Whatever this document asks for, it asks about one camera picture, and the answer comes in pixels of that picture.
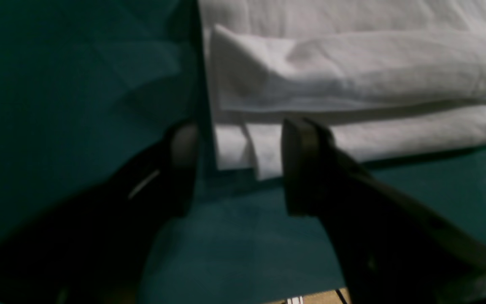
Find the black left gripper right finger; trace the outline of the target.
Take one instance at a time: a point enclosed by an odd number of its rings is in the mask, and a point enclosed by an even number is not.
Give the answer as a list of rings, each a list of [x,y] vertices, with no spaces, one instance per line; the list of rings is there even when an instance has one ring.
[[[284,119],[286,208],[314,216],[353,304],[486,304],[486,245],[378,181],[327,127]]]

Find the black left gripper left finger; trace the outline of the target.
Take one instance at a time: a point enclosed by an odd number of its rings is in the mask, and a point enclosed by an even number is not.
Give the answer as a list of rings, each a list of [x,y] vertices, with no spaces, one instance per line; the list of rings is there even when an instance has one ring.
[[[189,211],[199,128],[184,120],[97,185],[0,242],[0,304],[135,304],[150,249]]]

